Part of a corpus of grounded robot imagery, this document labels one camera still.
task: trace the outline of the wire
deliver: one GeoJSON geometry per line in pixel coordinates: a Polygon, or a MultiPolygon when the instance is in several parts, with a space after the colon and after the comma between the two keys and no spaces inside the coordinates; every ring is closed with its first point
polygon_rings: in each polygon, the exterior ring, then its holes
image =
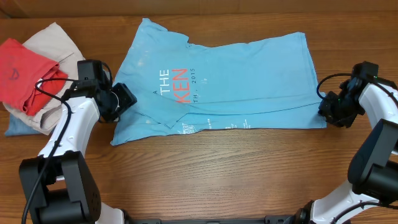
{"type": "Polygon", "coordinates": [[[68,116],[67,116],[67,120],[66,120],[65,124],[63,125],[63,128],[62,128],[62,130],[61,130],[61,132],[60,132],[60,134],[58,136],[58,139],[54,142],[54,147],[51,149],[51,152],[50,152],[49,156],[46,158],[46,160],[44,162],[42,170],[40,171],[39,176],[37,177],[36,182],[35,182],[35,184],[34,184],[34,186],[32,188],[30,196],[29,196],[28,200],[26,201],[25,208],[24,208],[24,213],[22,214],[22,221],[21,221],[22,224],[26,224],[27,213],[28,213],[29,207],[30,207],[30,205],[31,205],[31,203],[33,201],[34,195],[35,195],[35,193],[37,191],[37,187],[39,186],[40,181],[42,180],[42,177],[44,175],[44,172],[45,172],[46,168],[49,166],[50,160],[53,157],[53,155],[55,154],[55,151],[57,150],[57,148],[58,148],[58,146],[60,144],[60,141],[62,140],[63,134],[65,134],[65,131],[67,130],[67,127],[68,127],[68,124],[70,122],[70,118],[71,118],[71,115],[72,115],[72,109],[70,108],[69,104],[65,100],[63,100],[62,98],[59,98],[59,97],[57,97],[57,96],[55,96],[53,94],[47,93],[46,91],[43,91],[43,90],[41,90],[38,87],[38,84],[41,84],[43,82],[56,81],[56,80],[65,80],[65,81],[71,81],[71,82],[76,81],[76,80],[72,80],[72,79],[69,79],[69,78],[49,78],[49,79],[46,79],[46,80],[40,80],[40,81],[38,81],[35,84],[35,89],[37,91],[39,91],[39,92],[41,92],[41,93],[43,93],[43,94],[45,94],[47,96],[50,96],[50,97],[52,97],[52,98],[54,98],[56,100],[59,100],[61,103],[63,103],[68,109],[68,116]]]}
{"type": "Polygon", "coordinates": [[[109,66],[108,66],[105,62],[101,62],[101,63],[108,69],[108,72],[109,72],[109,81],[111,82],[111,86],[112,86],[112,84],[113,84],[113,78],[112,78],[111,69],[109,68],[109,66]]]}
{"type": "Polygon", "coordinates": [[[321,96],[321,94],[319,93],[319,88],[321,87],[322,83],[324,83],[326,80],[328,80],[328,79],[330,79],[330,78],[338,77],[338,76],[349,76],[349,77],[350,77],[350,76],[352,76],[352,74],[350,74],[350,73],[337,73],[337,74],[334,74],[334,75],[329,75],[329,76],[327,76],[326,78],[322,79],[322,80],[319,82],[318,86],[317,86],[317,94],[318,94],[318,96],[319,96],[321,99],[326,100],[326,98],[323,97],[323,96],[321,96]]]}
{"type": "MultiPolygon", "coordinates": [[[[318,84],[318,86],[317,86],[317,95],[318,95],[321,99],[323,99],[323,100],[328,100],[328,99],[326,99],[324,96],[321,96],[321,94],[320,94],[320,92],[319,92],[319,88],[321,87],[322,83],[325,82],[326,80],[328,80],[328,79],[330,79],[330,78],[333,78],[333,77],[342,77],[342,76],[349,76],[349,77],[352,77],[353,75],[350,74],[350,73],[337,73],[337,74],[334,74],[334,75],[329,75],[329,76],[327,76],[326,78],[322,79],[322,80],[319,82],[319,84],[318,84]]],[[[394,94],[393,94],[393,93],[389,92],[386,88],[384,88],[382,85],[380,85],[379,83],[377,83],[377,82],[375,82],[375,81],[373,81],[373,80],[365,80],[365,81],[369,82],[370,84],[373,84],[373,85],[377,86],[377,87],[380,88],[382,91],[384,91],[384,92],[387,94],[387,96],[389,96],[389,97],[393,100],[393,102],[396,104],[396,106],[397,106],[397,108],[398,108],[398,100],[394,97],[394,94]]]]}
{"type": "Polygon", "coordinates": [[[347,208],[346,210],[344,210],[343,212],[341,212],[338,216],[336,216],[333,221],[330,224],[337,224],[337,221],[342,218],[343,216],[345,216],[347,213],[352,212],[353,210],[356,210],[357,208],[362,208],[364,209],[364,207],[366,205],[374,205],[374,206],[378,206],[378,207],[383,207],[383,208],[390,208],[390,209],[394,209],[394,210],[398,210],[398,206],[394,206],[394,205],[384,205],[382,203],[378,203],[378,202],[359,202],[356,205],[351,206],[350,208],[347,208]]]}

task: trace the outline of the wooden table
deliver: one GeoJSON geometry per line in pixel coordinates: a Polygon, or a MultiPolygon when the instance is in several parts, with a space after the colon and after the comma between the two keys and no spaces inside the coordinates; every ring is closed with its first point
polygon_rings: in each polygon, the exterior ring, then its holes
{"type": "MultiPolygon", "coordinates": [[[[380,77],[398,82],[396,12],[151,16],[154,22],[219,46],[304,32],[321,79],[350,72],[364,60],[380,65],[380,77]]],[[[20,42],[61,25],[86,58],[108,63],[116,73],[141,17],[0,20],[0,42],[20,42]]],[[[325,83],[338,91],[343,78],[325,83]]],[[[0,111],[0,133],[9,115],[0,111]]],[[[113,147],[114,124],[96,124],[86,161],[102,201],[134,218],[197,219],[292,214],[311,199],[326,196],[346,180],[351,158],[371,128],[358,117],[349,128],[202,131],[152,137],[113,147]]],[[[48,136],[5,138],[0,134],[0,223],[19,223],[25,198],[21,160],[35,157],[48,136]]],[[[398,212],[372,208],[353,223],[394,223],[398,212]]]]}

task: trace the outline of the pile of clothes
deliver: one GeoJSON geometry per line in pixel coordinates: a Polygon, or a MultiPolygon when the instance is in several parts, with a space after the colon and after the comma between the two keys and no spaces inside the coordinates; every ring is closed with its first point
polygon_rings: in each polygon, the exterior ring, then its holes
{"type": "MultiPolygon", "coordinates": [[[[78,47],[56,23],[20,44],[7,39],[0,45],[0,101],[10,112],[6,136],[50,134],[61,117],[61,102],[35,89],[39,80],[78,79],[78,47]]],[[[43,82],[39,88],[61,97],[72,83],[43,82]]]]}

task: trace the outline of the light blue t-shirt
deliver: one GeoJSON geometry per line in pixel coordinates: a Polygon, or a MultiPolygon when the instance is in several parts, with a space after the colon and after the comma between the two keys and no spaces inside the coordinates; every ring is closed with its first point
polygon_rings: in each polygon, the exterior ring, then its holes
{"type": "Polygon", "coordinates": [[[113,145],[203,129],[324,128],[303,33],[205,47],[143,19],[116,75],[138,102],[113,145]]]}

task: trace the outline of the black cable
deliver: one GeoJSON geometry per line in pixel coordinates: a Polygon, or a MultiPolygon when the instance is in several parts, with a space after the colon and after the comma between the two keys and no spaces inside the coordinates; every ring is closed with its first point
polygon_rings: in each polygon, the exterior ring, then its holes
{"type": "Polygon", "coordinates": [[[105,62],[102,62],[102,64],[108,69],[108,72],[109,72],[109,81],[111,82],[111,86],[112,86],[112,84],[113,84],[113,78],[112,78],[111,69],[109,68],[109,66],[108,66],[105,62]]]}
{"type": "MultiPolygon", "coordinates": [[[[349,76],[349,77],[351,77],[351,76],[353,76],[353,75],[350,74],[350,73],[337,73],[337,74],[334,74],[334,75],[329,75],[329,76],[327,76],[326,78],[322,79],[322,80],[319,82],[319,84],[318,84],[318,86],[317,86],[317,95],[318,95],[321,99],[327,100],[325,97],[321,96],[321,94],[320,94],[320,92],[319,92],[319,88],[321,87],[322,83],[325,82],[326,80],[328,80],[328,79],[330,79],[330,78],[333,78],[333,77],[341,77],[341,76],[349,76]]],[[[384,91],[384,92],[387,94],[387,96],[389,96],[389,97],[393,100],[393,102],[396,104],[396,106],[397,106],[397,108],[398,108],[398,100],[394,97],[393,93],[389,92],[386,88],[384,88],[384,87],[383,87],[382,85],[380,85],[379,83],[374,82],[373,80],[365,80],[365,81],[367,81],[367,82],[369,82],[370,84],[373,84],[373,85],[379,87],[382,91],[384,91]]]]}
{"type": "Polygon", "coordinates": [[[57,150],[57,148],[58,148],[58,146],[60,144],[60,141],[62,140],[63,134],[65,134],[65,131],[67,130],[67,127],[68,127],[68,124],[69,124],[69,121],[70,121],[70,117],[72,115],[72,109],[70,108],[69,104],[65,100],[63,100],[63,99],[61,99],[61,98],[59,98],[59,97],[57,97],[57,96],[55,96],[53,94],[47,93],[46,91],[43,91],[43,90],[41,90],[38,87],[38,84],[41,84],[43,82],[56,81],[56,80],[65,80],[65,81],[71,81],[71,82],[76,81],[76,80],[72,80],[72,79],[69,79],[69,78],[49,78],[49,79],[46,79],[46,80],[40,80],[40,81],[38,81],[35,84],[35,89],[37,91],[39,91],[39,92],[41,92],[41,93],[43,93],[43,94],[45,94],[47,96],[50,96],[50,97],[52,97],[52,98],[54,98],[56,100],[59,100],[61,103],[63,103],[68,109],[68,116],[67,116],[67,120],[66,120],[65,124],[63,125],[63,128],[62,128],[62,130],[60,132],[60,135],[58,136],[58,139],[54,142],[54,147],[51,149],[51,152],[50,152],[49,156],[46,158],[46,160],[44,162],[42,170],[40,171],[39,176],[36,179],[36,182],[35,182],[35,184],[33,186],[33,189],[32,189],[32,191],[30,193],[30,196],[29,196],[28,200],[26,201],[25,208],[24,208],[24,213],[22,214],[22,221],[21,221],[22,224],[26,224],[27,213],[28,213],[29,207],[30,207],[30,205],[31,205],[31,203],[33,201],[33,197],[34,197],[34,195],[35,195],[35,193],[37,191],[37,187],[39,186],[40,181],[42,180],[42,177],[44,175],[44,172],[45,172],[46,168],[50,164],[50,160],[51,160],[52,156],[55,154],[55,151],[57,150]]]}
{"type": "Polygon", "coordinates": [[[378,207],[391,208],[391,209],[394,209],[394,210],[398,210],[398,206],[394,206],[394,205],[384,205],[384,204],[378,203],[378,202],[359,202],[358,204],[353,205],[350,208],[347,208],[346,210],[341,212],[338,216],[333,218],[333,221],[330,224],[337,224],[337,221],[340,218],[342,218],[343,216],[345,216],[347,213],[352,212],[353,210],[355,210],[357,208],[364,209],[364,206],[366,206],[366,205],[374,205],[374,206],[378,206],[378,207]]]}
{"type": "Polygon", "coordinates": [[[319,96],[321,99],[323,99],[323,100],[326,99],[325,97],[321,96],[321,94],[319,93],[319,88],[321,87],[322,83],[325,82],[326,80],[330,79],[330,78],[338,77],[338,76],[349,76],[349,77],[350,77],[350,76],[352,76],[352,74],[350,74],[350,73],[337,73],[337,74],[334,74],[334,75],[329,75],[329,76],[327,76],[326,78],[322,79],[322,80],[319,82],[318,86],[317,86],[317,94],[318,94],[318,96],[319,96]]]}

